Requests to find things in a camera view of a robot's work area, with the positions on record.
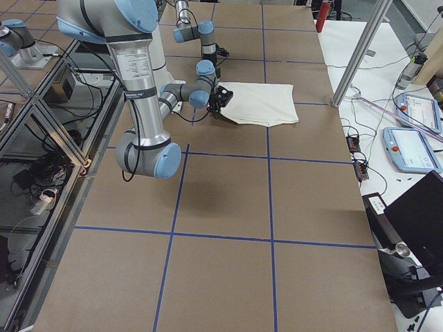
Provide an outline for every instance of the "black monitor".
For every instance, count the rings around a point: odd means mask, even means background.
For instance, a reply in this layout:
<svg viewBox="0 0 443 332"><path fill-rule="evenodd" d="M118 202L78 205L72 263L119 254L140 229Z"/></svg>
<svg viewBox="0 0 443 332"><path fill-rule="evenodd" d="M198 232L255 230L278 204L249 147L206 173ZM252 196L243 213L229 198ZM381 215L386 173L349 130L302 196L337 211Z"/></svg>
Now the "black monitor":
<svg viewBox="0 0 443 332"><path fill-rule="evenodd" d="M385 215L430 275L443 275L443 178L429 172Z"/></svg>

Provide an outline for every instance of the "device screen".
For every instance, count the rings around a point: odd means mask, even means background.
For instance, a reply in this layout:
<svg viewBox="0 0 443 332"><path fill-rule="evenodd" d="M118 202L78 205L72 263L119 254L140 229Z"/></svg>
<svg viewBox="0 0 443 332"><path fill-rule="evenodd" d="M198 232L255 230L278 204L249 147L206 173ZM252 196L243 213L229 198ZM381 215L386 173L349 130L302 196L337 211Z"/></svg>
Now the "device screen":
<svg viewBox="0 0 443 332"><path fill-rule="evenodd" d="M426 125L430 128L436 128L435 112L433 103L431 100L413 97L411 95L406 96L406 103L408 105L408 115L414 120L409 119L414 125Z"/></svg>
<svg viewBox="0 0 443 332"><path fill-rule="evenodd" d="M434 169L434 163L418 131L394 130L395 140L407 167Z"/></svg>

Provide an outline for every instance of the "white cloth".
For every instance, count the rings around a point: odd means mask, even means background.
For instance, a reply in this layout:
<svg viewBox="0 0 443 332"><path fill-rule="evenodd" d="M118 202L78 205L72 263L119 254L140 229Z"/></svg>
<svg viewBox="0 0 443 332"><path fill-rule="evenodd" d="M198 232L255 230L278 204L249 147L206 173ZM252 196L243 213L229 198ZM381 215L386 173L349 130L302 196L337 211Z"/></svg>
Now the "white cloth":
<svg viewBox="0 0 443 332"><path fill-rule="evenodd" d="M221 114L238 124L272 127L298 122L292 85L220 82L234 92Z"/></svg>

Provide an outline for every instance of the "blue and white control device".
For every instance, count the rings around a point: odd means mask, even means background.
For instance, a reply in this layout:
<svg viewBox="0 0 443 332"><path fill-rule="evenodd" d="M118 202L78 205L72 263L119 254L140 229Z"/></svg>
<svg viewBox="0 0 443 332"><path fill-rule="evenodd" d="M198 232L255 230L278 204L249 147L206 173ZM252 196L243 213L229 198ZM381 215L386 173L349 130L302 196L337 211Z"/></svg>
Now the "blue and white control device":
<svg viewBox="0 0 443 332"><path fill-rule="evenodd" d="M437 100L402 93L396 103L397 115L404 120L400 122L403 127L409 127L408 124L413 123L425 130L431 129L434 133L443 132Z"/></svg>
<svg viewBox="0 0 443 332"><path fill-rule="evenodd" d="M427 174L443 172L424 134L412 128L385 128L383 141L389 156L399 171Z"/></svg>

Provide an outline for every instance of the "towel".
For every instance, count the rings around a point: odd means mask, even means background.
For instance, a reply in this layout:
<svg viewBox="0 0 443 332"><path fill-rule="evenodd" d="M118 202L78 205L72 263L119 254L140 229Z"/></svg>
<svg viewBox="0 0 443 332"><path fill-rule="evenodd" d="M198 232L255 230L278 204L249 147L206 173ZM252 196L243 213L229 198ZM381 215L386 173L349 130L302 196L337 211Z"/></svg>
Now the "towel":
<svg viewBox="0 0 443 332"><path fill-rule="evenodd" d="M238 124L272 127L298 122L292 85L220 82L234 92L221 114Z"/></svg>

